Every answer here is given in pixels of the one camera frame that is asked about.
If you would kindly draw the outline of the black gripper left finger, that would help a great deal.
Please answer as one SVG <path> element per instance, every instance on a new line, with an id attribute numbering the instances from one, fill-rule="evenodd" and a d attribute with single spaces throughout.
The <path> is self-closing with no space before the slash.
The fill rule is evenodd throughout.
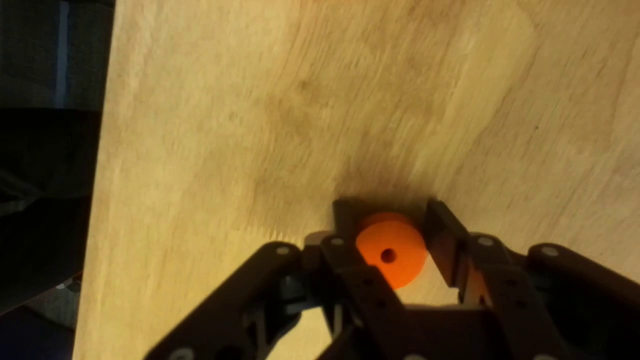
<path id="1" fill-rule="evenodd" d="M 355 245 L 356 235 L 364 230 L 370 205 L 355 197 L 338 197 L 332 202 L 335 232 L 347 243 Z"/>

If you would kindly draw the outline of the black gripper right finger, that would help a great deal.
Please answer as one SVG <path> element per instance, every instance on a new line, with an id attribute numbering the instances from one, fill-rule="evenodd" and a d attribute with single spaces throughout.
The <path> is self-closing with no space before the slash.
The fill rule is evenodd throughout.
<path id="1" fill-rule="evenodd" d="M 426 247 L 448 288 L 463 286 L 468 230 L 443 199 L 429 199 L 422 230 Z"/>

